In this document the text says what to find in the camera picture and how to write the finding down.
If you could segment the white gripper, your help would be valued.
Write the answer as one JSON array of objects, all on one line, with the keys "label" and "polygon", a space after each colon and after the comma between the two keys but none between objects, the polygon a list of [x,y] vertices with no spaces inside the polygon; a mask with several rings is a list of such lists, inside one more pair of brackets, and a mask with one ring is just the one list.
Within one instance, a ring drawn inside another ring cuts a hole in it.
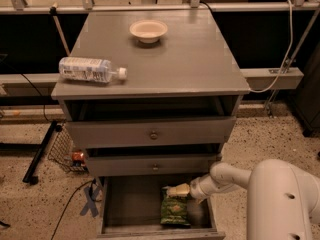
[{"label": "white gripper", "polygon": [[233,184],[222,184],[214,180],[209,174],[198,177],[190,182],[169,187],[166,191],[169,197],[187,197],[188,194],[198,200],[204,200],[214,193],[224,193],[231,191]]}]

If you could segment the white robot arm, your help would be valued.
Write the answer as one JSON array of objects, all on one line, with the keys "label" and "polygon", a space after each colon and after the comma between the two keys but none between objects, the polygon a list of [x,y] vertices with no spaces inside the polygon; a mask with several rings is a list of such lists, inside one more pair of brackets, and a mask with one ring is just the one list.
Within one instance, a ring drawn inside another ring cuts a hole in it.
[{"label": "white robot arm", "polygon": [[247,191],[247,240],[313,240],[311,226],[320,223],[320,178],[278,159],[251,170],[216,162],[208,174],[169,187],[170,197],[202,201],[235,187]]}]

